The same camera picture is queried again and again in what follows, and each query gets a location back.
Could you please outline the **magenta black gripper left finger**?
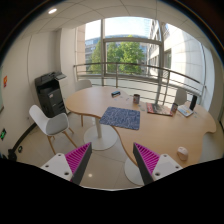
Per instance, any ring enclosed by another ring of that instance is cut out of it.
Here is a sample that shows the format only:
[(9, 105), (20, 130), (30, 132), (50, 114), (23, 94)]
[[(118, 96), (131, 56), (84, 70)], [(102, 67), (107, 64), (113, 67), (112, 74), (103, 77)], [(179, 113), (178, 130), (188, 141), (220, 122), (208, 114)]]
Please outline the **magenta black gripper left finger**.
[(91, 154), (92, 144), (87, 143), (67, 154), (57, 153), (42, 166), (42, 169), (79, 185)]

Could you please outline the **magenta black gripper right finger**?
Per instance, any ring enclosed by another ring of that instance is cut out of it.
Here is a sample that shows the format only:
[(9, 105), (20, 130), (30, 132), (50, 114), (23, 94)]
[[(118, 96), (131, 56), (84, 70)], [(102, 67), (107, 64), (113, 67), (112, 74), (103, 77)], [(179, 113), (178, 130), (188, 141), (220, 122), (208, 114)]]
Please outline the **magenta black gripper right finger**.
[(133, 144), (133, 154), (145, 185), (182, 169), (168, 154), (161, 154), (138, 143)]

